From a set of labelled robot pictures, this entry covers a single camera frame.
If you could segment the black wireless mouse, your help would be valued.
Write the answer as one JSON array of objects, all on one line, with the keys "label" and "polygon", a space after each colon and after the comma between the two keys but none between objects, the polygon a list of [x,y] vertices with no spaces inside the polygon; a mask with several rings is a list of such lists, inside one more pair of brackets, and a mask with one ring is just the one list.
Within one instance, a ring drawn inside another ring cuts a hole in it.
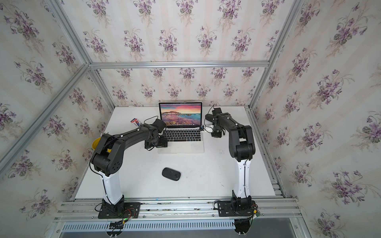
[{"label": "black wireless mouse", "polygon": [[178,181],[181,177],[181,173],[177,170],[166,167],[162,170],[162,176],[173,181]]}]

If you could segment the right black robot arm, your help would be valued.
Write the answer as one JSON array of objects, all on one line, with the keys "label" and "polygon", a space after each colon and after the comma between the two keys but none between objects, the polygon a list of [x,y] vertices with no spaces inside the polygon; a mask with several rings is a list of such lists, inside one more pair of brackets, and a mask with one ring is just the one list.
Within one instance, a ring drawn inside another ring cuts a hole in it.
[{"label": "right black robot arm", "polygon": [[233,197],[236,199],[250,197],[249,169],[256,153],[252,127],[240,124],[229,113],[223,113],[220,108],[214,108],[211,114],[206,114],[205,120],[213,125],[210,133],[212,137],[221,138],[224,132],[228,133],[229,153],[236,160],[237,166]]}]

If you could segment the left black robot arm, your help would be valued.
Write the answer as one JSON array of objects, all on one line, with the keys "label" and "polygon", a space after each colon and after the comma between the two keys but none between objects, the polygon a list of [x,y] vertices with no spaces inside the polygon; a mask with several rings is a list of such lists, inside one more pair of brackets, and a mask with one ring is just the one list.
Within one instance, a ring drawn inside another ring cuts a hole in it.
[{"label": "left black robot arm", "polygon": [[104,189],[104,202],[116,207],[124,202],[121,192],[119,170],[124,160],[124,152],[140,142],[145,143],[145,149],[164,147],[167,139],[162,135],[166,124],[156,119],[152,124],[141,124],[139,127],[121,134],[102,135],[90,159],[90,169],[99,175]]}]

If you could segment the silver open laptop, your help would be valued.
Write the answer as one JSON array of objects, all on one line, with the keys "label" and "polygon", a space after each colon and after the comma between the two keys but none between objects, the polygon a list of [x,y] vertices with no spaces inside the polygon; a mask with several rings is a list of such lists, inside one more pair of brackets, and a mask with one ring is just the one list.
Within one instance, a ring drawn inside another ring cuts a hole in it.
[{"label": "silver open laptop", "polygon": [[160,102],[160,119],[166,124],[163,136],[168,145],[159,154],[202,154],[202,102]]}]

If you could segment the black oblong case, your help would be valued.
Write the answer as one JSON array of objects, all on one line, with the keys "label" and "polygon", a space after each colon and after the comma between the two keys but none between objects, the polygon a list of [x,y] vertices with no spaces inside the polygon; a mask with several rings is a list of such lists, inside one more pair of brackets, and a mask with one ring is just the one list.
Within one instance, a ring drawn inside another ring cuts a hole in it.
[{"label": "black oblong case", "polygon": [[205,115],[205,120],[213,123],[214,122],[214,116],[213,116],[213,114],[206,114]]}]

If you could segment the white blue pencil box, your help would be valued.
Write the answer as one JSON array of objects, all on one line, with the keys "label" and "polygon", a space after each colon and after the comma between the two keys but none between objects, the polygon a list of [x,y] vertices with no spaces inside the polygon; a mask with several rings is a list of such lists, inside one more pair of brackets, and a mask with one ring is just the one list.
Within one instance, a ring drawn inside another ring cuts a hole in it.
[{"label": "white blue pencil box", "polygon": [[141,122],[138,119],[136,119],[136,118],[131,120],[131,124],[134,125],[137,128],[141,126]]}]

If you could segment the yellow pencil cup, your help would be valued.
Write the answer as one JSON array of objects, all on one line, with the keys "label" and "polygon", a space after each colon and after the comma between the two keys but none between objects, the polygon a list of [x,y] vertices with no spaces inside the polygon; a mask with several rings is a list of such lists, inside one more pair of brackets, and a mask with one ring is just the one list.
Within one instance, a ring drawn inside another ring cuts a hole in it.
[{"label": "yellow pencil cup", "polygon": [[92,148],[93,150],[95,150],[95,149],[97,148],[100,139],[101,139],[101,138],[99,137],[99,138],[97,138],[97,139],[95,139],[95,140],[93,141],[92,146],[91,146],[91,148]]}]

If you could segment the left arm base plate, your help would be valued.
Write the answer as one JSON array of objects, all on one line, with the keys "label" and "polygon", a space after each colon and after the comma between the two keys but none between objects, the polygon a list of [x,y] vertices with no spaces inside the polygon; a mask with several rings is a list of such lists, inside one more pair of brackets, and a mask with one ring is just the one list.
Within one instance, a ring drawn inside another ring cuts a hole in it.
[{"label": "left arm base plate", "polygon": [[125,202],[117,205],[111,205],[105,201],[98,213],[98,219],[122,219],[122,218],[137,218],[139,216],[141,203]]}]

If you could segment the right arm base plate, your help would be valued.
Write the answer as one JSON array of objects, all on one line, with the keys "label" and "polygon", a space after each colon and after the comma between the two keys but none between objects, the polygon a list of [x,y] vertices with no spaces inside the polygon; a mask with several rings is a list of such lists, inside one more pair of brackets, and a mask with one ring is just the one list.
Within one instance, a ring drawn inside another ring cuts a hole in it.
[{"label": "right arm base plate", "polygon": [[219,217],[251,217],[258,211],[258,205],[254,201],[244,204],[233,201],[216,200],[213,209],[218,212]]}]

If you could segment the aluminium mounting rail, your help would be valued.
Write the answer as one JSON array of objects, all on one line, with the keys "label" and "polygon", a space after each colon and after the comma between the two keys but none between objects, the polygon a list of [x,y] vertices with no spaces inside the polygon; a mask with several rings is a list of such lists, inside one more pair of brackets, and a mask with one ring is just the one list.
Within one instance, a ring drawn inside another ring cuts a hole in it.
[{"label": "aluminium mounting rail", "polygon": [[[137,220],[189,220],[189,219],[244,219],[259,218],[301,218],[302,212],[296,200],[282,197],[255,197],[257,213],[232,210],[232,205],[224,198],[156,198],[126,199],[127,215]],[[54,215],[55,222],[99,221],[101,208],[99,199],[77,199],[63,202]]]}]

